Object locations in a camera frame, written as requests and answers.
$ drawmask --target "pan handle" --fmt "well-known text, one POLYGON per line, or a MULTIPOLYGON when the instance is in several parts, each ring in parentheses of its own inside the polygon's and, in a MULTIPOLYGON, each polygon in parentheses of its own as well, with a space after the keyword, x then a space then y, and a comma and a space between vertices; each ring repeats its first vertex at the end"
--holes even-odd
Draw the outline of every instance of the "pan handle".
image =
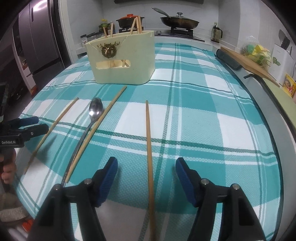
POLYGON ((153 9, 154 11, 156 11, 156 12, 158 12, 158 13, 160 13, 160 14, 163 14, 163 15, 167 16, 168 18, 170 18, 170 16, 169 16, 166 12, 160 10, 159 8, 152 7, 152 9, 153 9))

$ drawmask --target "spoon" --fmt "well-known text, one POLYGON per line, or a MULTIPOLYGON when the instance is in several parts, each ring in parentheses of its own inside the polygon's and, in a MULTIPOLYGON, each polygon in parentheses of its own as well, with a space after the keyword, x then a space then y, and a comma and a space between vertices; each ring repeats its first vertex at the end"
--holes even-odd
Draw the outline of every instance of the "spoon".
POLYGON ((170 16, 169 16, 166 12, 160 10, 159 8, 152 7, 152 9, 153 9, 154 11, 156 11, 156 12, 158 12, 158 13, 160 13, 160 14, 163 14, 163 15, 167 16, 168 18, 170 18, 170 16))
POLYGON ((102 100, 100 98, 93 98, 90 105, 89 105, 89 117, 91 119, 90 124, 88 125, 88 127, 85 129, 84 133, 82 134, 82 136, 80 137, 79 142, 77 143, 75 150, 71 156, 71 159, 69 161, 69 164, 67 166, 67 169, 65 171, 65 174, 63 176, 61 185, 64 187, 65 186, 65 180, 68 174, 68 171, 78 153, 79 148, 82 145, 82 142, 84 141, 87 133, 89 132, 89 130, 91 129, 91 127, 93 126, 93 124, 100 118, 100 116, 102 115, 102 113, 104 112, 104 108, 103 108, 103 103, 102 100))

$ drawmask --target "refrigerator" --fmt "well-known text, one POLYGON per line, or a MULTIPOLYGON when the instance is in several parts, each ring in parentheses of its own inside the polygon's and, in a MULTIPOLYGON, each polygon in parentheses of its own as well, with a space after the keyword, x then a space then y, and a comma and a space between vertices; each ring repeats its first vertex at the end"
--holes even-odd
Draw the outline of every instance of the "refrigerator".
POLYGON ((58 0, 32 0, 19 13, 19 32, 30 74, 41 90, 71 62, 59 18, 58 0))

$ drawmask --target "pan lid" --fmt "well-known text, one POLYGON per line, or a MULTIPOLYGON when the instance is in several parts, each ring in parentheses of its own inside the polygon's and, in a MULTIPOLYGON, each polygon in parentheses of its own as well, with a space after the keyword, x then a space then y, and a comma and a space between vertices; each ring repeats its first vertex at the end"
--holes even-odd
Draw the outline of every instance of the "pan lid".
POLYGON ((177 14, 178 14, 178 16, 171 16, 171 18, 182 18, 182 19, 192 20, 190 18, 183 17, 182 16, 182 14, 183 14, 182 12, 178 12, 177 14))
POLYGON ((124 19, 124 18, 135 18, 137 17, 137 15, 133 15, 133 14, 127 14, 126 16, 120 18, 120 19, 124 19))

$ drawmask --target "chopstick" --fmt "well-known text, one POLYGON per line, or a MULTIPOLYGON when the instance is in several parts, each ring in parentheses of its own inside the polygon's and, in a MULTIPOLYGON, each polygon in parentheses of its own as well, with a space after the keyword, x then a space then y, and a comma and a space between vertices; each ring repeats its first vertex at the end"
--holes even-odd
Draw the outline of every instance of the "chopstick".
POLYGON ((142 22, 141 22, 141 17, 138 16, 138 22, 139 22, 139 31, 140 31, 140 34, 142 33, 142 22))
POLYGON ((107 37, 106 28, 105 28, 105 27, 103 27, 103 30, 104 30, 105 38, 108 38, 108 37, 107 37))
POLYGON ((29 166, 31 165, 32 161, 34 160, 34 157, 36 156, 39 148, 42 146, 42 144, 45 142, 46 138, 49 136, 49 134, 52 132, 52 130, 55 128, 55 126, 58 124, 58 122, 64 117, 64 115, 70 110, 70 108, 75 104, 76 101, 78 101, 79 98, 76 97, 70 105, 67 106, 67 108, 62 112, 62 114, 60 114, 60 116, 55 120, 55 122, 51 125, 51 127, 49 128, 48 132, 43 136, 43 138, 41 139, 41 141, 39 142, 39 144, 37 145, 35 151, 33 151, 31 158, 26 166, 26 168, 24 169, 24 174, 26 174, 27 170, 29 169, 29 166))
MULTIPOLYGON (((114 27, 114 23, 111 23, 110 38, 112 38, 112 36, 113 36, 113 27, 114 27)), ((111 60, 111 65, 113 65, 113 67, 115 67, 114 60, 111 60)))
POLYGON ((108 114, 109 110, 112 108, 112 106, 114 105, 114 103, 117 101, 117 99, 120 97, 120 95, 125 91, 126 89, 126 85, 122 87, 122 89, 118 92, 118 94, 114 97, 114 99, 110 102, 110 104, 107 106, 107 108, 105 109, 105 111, 103 112, 103 114, 100 116, 100 118, 97 120, 97 122, 94 124, 93 128, 90 130, 89 134, 86 136, 85 140, 83 141, 79 151, 77 152, 77 155, 73 161, 72 166, 70 167, 69 171, 68 171, 68 175, 66 177, 65 182, 68 183, 70 180, 70 177, 80 159, 80 157, 82 156, 84 150, 86 149, 88 143, 90 142, 91 138, 93 137, 94 133, 96 132, 97 128, 99 127, 99 125, 101 124, 101 122, 103 121, 103 119, 105 118, 105 116, 108 114))
POLYGON ((136 17, 136 23, 137 23, 137 33, 140 33, 140 24, 139 24, 139 18, 136 17))
MULTIPOLYGON (((135 24, 136 24, 136 18, 134 18, 134 20, 133 20, 133 24, 131 25, 131 30, 130 30, 130 34, 129 35, 132 35, 133 34, 133 28, 135 27, 135 24)), ((126 60, 124 59, 122 61, 122 67, 124 67, 125 64, 126 64, 126 60)))
POLYGON ((151 239, 151 241, 155 241, 156 240, 156 224, 155 224, 152 147, 151 147, 151 131, 150 131, 150 116, 149 116, 148 100, 146 100, 146 135, 147 135, 147 163, 148 163, 150 239, 151 239))

